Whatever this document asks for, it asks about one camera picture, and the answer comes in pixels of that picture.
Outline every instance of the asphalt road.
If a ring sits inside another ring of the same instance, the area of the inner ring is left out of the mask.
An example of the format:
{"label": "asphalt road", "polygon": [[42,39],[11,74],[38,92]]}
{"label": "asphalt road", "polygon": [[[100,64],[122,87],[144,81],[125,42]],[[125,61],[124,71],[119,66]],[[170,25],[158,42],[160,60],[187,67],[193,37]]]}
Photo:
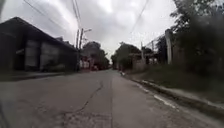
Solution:
{"label": "asphalt road", "polygon": [[8,128],[214,128],[115,71],[0,83]]}

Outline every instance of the road edge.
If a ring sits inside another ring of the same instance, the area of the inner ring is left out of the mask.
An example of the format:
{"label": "road edge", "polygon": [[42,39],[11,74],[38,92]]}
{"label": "road edge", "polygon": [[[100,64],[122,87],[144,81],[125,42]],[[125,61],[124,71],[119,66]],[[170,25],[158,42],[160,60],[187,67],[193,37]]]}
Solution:
{"label": "road edge", "polygon": [[144,80],[133,79],[132,77],[128,76],[125,73],[122,73],[121,76],[123,76],[124,78],[129,79],[133,82],[139,83],[142,86],[148,88],[150,91],[155,91],[155,92],[159,93],[160,95],[165,96],[165,97],[175,101],[179,105],[195,109],[199,112],[202,112],[208,116],[211,116],[217,120],[224,122],[224,109],[221,107],[217,107],[217,106],[208,104],[202,100],[200,101],[200,100],[196,100],[196,99],[191,99],[189,97],[185,97],[185,96],[176,94],[174,92],[171,92],[169,90],[166,90],[166,89],[160,87],[159,85],[157,85],[153,82],[147,82]]}

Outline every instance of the sky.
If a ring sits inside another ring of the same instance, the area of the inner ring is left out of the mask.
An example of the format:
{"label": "sky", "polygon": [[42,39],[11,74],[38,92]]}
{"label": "sky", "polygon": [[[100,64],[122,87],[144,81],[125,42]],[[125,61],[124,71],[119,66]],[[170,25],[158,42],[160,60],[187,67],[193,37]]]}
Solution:
{"label": "sky", "polygon": [[[173,0],[149,0],[137,24],[146,0],[77,0],[77,3],[80,26],[92,29],[85,33],[86,38],[99,42],[108,58],[121,41],[140,48],[141,42],[146,45],[164,34],[175,20],[169,16],[176,10]],[[53,37],[62,36],[75,44],[79,25],[72,0],[6,0],[1,22],[15,16]]]}

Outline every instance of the building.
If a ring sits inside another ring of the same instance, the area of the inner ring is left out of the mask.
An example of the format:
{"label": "building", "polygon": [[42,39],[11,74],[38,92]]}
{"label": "building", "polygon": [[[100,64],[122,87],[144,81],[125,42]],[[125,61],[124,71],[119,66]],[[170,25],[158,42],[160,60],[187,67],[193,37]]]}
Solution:
{"label": "building", "polygon": [[0,24],[0,71],[71,71],[77,50],[15,17]]}

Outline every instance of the roof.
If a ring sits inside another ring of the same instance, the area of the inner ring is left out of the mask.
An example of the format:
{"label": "roof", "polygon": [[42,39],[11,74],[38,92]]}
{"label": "roof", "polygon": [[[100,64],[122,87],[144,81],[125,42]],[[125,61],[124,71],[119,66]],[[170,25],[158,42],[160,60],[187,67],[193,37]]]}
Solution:
{"label": "roof", "polygon": [[44,39],[48,41],[49,43],[51,43],[52,45],[59,45],[70,50],[76,50],[76,48],[74,48],[71,44],[65,43],[64,41],[57,40],[56,38],[48,35],[47,33],[43,32],[39,28],[33,26],[32,24],[28,23],[27,21],[19,17],[14,17],[12,19],[9,19],[1,23],[0,25],[5,25],[5,24],[16,24],[22,27],[23,29],[25,29],[28,36],[35,38],[37,40]]}

